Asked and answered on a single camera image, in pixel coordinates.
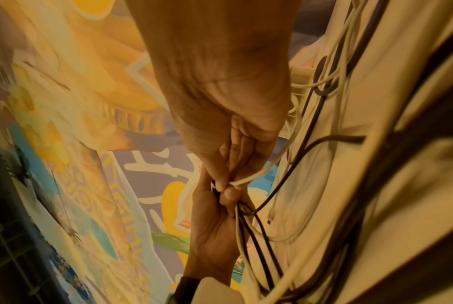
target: cable connector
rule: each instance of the cable connector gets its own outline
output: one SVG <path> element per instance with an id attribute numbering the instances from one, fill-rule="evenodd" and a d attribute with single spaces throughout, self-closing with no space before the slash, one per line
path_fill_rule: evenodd
<path id="1" fill-rule="evenodd" d="M 275 218 L 275 208 L 270 208 L 270 211 L 268 211 L 268 217 L 266 218 L 267 221 L 266 223 L 268 225 L 270 225 L 270 223 L 273 221 L 273 219 Z"/>

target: black wristband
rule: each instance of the black wristband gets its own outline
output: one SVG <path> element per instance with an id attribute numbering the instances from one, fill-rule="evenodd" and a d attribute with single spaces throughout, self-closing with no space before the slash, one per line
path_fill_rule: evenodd
<path id="1" fill-rule="evenodd" d="M 199 279 L 182 276 L 173 294 L 177 304 L 190 304 L 199 284 Z"/>

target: printed artwork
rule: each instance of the printed artwork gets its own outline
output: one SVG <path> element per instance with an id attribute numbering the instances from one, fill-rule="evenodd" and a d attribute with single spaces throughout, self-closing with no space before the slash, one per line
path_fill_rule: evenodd
<path id="1" fill-rule="evenodd" d="M 81 265 L 88 295 L 65 283 L 71 302 L 163 303 L 174 291 L 201 163 L 122 0 L 0 0 L 0 152 L 17 173 L 27 160 L 36 198 L 75 240 L 53 262 Z M 254 201 L 276 169 L 251 183 Z M 239 260 L 232 288 L 242 273 Z"/>

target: human hand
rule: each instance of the human hand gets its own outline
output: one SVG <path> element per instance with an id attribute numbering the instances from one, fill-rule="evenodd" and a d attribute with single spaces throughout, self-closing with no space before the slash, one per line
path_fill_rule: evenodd
<path id="1" fill-rule="evenodd" d="M 212 178 L 202 168 L 193 193 L 190 252 L 184 275 L 197 279 L 214 277 L 229 286 L 240 255 L 235 219 L 219 204 L 211 190 L 211 182 Z M 253 207 L 246 190 L 242 192 L 242 201 Z"/>
<path id="2" fill-rule="evenodd" d="M 126 2 L 174 123 L 217 189 L 261 170 L 291 107 L 287 51 L 300 0 Z"/>

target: wrist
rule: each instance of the wrist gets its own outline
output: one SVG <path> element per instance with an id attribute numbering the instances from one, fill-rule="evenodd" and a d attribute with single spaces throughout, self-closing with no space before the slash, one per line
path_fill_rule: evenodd
<path id="1" fill-rule="evenodd" d="M 183 275 L 200 280 L 205 277 L 213 277 L 217 281 L 230 286 L 234 266 L 235 262 L 231 265 L 215 265 L 206 258 L 190 253 Z"/>

